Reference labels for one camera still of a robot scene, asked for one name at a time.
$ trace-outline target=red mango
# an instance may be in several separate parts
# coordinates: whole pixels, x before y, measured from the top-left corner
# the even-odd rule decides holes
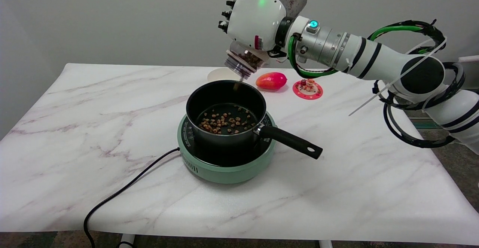
[[[286,76],[279,72],[270,72],[263,74],[256,80],[256,86],[263,89],[276,90],[286,84]]]

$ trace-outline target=pan rim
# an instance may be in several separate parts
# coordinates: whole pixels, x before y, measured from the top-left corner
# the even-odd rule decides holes
[[[223,83],[233,83],[233,84],[239,83],[239,84],[245,85],[245,86],[247,86],[248,88],[252,89],[253,92],[255,92],[255,93],[261,98],[264,111],[263,111],[263,113],[262,113],[262,115],[261,115],[261,118],[258,118],[258,124],[256,124],[254,127],[251,127],[250,129],[245,130],[245,131],[243,131],[243,132],[239,132],[239,133],[236,133],[236,134],[229,134],[229,135],[223,135],[223,134],[219,134],[219,135],[218,135],[218,134],[214,134],[214,133],[208,132],[208,131],[206,131],[206,130],[202,130],[201,128],[198,127],[198,125],[196,125],[196,123],[192,120],[192,118],[190,117],[189,112],[188,112],[188,108],[189,108],[189,106],[190,106],[192,97],[193,97],[196,93],[198,93],[201,89],[206,88],[206,87],[211,86],[211,85],[214,85],[214,84],[221,83],[221,82],[223,82]],[[235,80],[219,80],[219,81],[213,81],[213,82],[209,82],[209,83],[207,83],[207,84],[204,84],[204,85],[198,87],[195,91],[193,91],[193,93],[191,93],[190,97],[188,97],[188,100],[186,101],[186,118],[188,118],[188,120],[190,120],[190,123],[193,125],[193,127],[195,127],[196,129],[198,129],[198,130],[201,131],[201,132],[205,132],[205,133],[207,133],[207,134],[209,134],[209,135],[213,135],[213,136],[229,137],[229,136],[242,135],[242,134],[245,134],[245,133],[248,133],[248,132],[253,132],[253,129],[255,129],[257,126],[259,126],[259,125],[262,123],[262,121],[263,121],[263,119],[265,118],[265,116],[266,116],[266,100],[265,100],[265,97],[262,95],[262,93],[261,93],[258,89],[256,89],[254,86],[252,86],[252,85],[250,85],[250,84],[247,84],[247,83],[245,83],[245,82],[235,81]]]

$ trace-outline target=saucepan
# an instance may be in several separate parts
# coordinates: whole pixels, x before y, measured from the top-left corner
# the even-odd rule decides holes
[[[262,123],[266,101],[260,91],[240,81],[221,80],[195,90],[186,103],[193,135],[204,149],[236,154],[254,148],[262,138],[271,138],[318,159],[322,148],[278,127]]]

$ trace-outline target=marble table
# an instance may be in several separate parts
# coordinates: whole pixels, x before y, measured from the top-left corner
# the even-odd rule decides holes
[[[157,156],[210,67],[68,64],[0,142],[0,231],[79,230],[87,212]],[[262,73],[273,71],[262,69]],[[388,131],[371,82],[319,78],[324,95],[263,92],[283,129],[324,148],[313,160],[277,144],[250,181],[219,185],[171,154],[90,219],[92,230],[161,236],[479,245],[479,214],[431,150]],[[248,80],[254,83],[253,76]],[[402,126],[419,136],[405,114]]]

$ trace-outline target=green light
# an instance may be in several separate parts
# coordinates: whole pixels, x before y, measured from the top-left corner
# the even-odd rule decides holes
[[[266,0],[259,0],[259,1],[258,1],[258,6],[259,6],[259,7],[264,7],[265,4],[266,4]]]

